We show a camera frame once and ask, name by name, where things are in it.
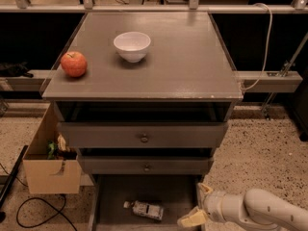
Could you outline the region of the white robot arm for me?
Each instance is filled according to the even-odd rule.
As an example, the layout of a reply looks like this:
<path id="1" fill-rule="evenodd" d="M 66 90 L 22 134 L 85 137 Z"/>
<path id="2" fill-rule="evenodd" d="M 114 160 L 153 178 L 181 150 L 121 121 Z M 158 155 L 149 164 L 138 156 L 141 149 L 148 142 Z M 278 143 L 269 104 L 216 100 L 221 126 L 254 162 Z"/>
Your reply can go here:
<path id="1" fill-rule="evenodd" d="M 183 228 L 213 222 L 232 222 L 245 231 L 308 231 L 308 211 L 275 194 L 251 189 L 243 194 L 214 191 L 198 184 L 201 200 L 177 220 Z"/>

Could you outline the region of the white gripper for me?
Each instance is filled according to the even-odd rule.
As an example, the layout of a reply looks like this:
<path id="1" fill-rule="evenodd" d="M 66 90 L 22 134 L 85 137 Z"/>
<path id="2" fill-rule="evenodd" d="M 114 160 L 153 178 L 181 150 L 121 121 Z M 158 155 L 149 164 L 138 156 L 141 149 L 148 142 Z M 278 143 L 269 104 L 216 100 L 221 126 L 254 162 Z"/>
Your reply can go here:
<path id="1" fill-rule="evenodd" d="M 205 194 L 203 208 L 207 214 L 198 207 L 194 207 L 188 214 L 179 218 L 177 224 L 182 228 L 196 227 L 204 224 L 208 220 L 208 217 L 214 222 L 225 223 L 222 202 L 226 196 L 226 192 L 214 191 L 204 183 L 198 183 L 197 186 Z"/>

